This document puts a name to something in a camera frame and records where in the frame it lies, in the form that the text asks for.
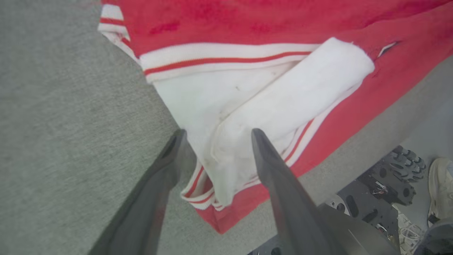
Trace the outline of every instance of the red garment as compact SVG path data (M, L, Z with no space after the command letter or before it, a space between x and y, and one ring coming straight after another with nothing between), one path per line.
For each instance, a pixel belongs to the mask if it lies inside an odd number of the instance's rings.
M414 87L453 53L453 3L449 0L118 0L130 40L140 58L172 45L320 44L330 37L353 42L374 60L376 69L350 97L327 116L298 161L301 176ZM115 20L101 21L114 24ZM386 45L396 43L378 57ZM146 68L146 75L225 58L183 59ZM225 233L269 198L256 185L242 190L221 211L198 210L219 233Z

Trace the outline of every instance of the white shoe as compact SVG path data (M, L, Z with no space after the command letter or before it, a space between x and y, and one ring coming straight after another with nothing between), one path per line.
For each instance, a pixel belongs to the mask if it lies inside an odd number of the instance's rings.
M429 167L428 189L431 206L428 216L439 219L453 217L453 162L445 157L433 161Z

